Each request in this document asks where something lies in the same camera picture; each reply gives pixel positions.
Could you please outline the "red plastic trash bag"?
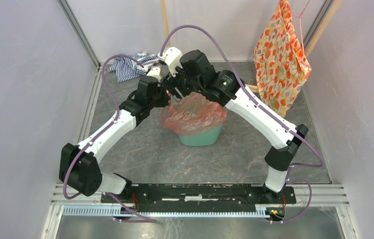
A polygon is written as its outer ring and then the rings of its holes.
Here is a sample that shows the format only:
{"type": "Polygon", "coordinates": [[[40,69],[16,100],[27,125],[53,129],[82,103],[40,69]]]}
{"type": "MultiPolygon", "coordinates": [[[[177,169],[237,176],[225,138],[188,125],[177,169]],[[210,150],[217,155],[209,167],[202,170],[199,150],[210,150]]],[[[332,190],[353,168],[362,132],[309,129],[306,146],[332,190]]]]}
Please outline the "red plastic trash bag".
{"type": "Polygon", "coordinates": [[[177,101],[170,98],[169,105],[160,115],[160,125],[181,136],[203,133],[221,125],[227,118],[227,109],[207,100],[198,93],[177,101]]]}

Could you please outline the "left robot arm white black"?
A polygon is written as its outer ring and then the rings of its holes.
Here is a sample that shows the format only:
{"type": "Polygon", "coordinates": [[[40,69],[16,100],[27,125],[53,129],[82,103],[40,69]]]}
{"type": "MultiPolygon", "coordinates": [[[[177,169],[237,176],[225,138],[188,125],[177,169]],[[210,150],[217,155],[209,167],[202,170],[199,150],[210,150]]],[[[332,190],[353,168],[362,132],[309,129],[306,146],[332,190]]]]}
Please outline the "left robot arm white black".
{"type": "Polygon", "coordinates": [[[168,103],[169,96],[158,79],[143,76],[137,89],[103,126],[76,145],[66,144],[61,150],[59,171],[65,198],[74,198],[67,192],[67,188],[71,187],[77,191],[76,196],[112,193],[120,203],[128,202],[132,197],[132,189],[127,186],[128,179],[116,173],[102,173],[100,161],[125,134],[149,117],[152,109],[165,107],[168,103]]]}

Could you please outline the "green plastic trash bin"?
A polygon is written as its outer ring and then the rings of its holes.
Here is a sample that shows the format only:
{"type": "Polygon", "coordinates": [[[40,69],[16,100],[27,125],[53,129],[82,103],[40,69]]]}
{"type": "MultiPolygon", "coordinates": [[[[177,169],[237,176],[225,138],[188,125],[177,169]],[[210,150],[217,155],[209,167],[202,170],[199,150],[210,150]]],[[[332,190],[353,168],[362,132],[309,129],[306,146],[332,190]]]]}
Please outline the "green plastic trash bin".
{"type": "Polygon", "coordinates": [[[182,144],[186,146],[208,146],[214,144],[219,138],[223,124],[218,125],[208,131],[189,136],[179,135],[182,144]]]}

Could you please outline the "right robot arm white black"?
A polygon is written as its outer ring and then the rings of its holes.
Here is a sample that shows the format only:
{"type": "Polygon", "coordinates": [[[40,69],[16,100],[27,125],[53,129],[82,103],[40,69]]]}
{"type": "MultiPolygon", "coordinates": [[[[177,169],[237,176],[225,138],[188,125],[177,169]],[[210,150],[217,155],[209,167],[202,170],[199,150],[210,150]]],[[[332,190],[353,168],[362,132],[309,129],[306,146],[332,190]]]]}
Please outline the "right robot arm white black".
{"type": "Polygon", "coordinates": [[[238,114],[265,136],[271,148],[265,156],[268,173],[263,197],[276,203],[283,197],[287,171],[296,155],[301,137],[308,128],[286,121],[265,105],[249,87],[241,88],[242,80],[233,71],[216,71],[207,56],[200,50],[182,54],[175,47],[158,55],[170,76],[163,80],[170,93],[178,99],[195,92],[211,102],[218,103],[238,114]]]}

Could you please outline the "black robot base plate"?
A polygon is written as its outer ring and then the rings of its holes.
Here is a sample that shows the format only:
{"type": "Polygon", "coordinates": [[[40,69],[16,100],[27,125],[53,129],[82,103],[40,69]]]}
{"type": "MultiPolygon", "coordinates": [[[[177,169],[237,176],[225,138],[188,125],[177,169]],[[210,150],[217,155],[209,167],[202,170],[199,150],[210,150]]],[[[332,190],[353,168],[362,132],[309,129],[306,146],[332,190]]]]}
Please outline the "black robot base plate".
{"type": "Polygon", "coordinates": [[[260,184],[129,184],[115,199],[98,191],[102,203],[134,203],[139,213],[251,213],[297,202],[291,186],[274,192],[260,184]]]}

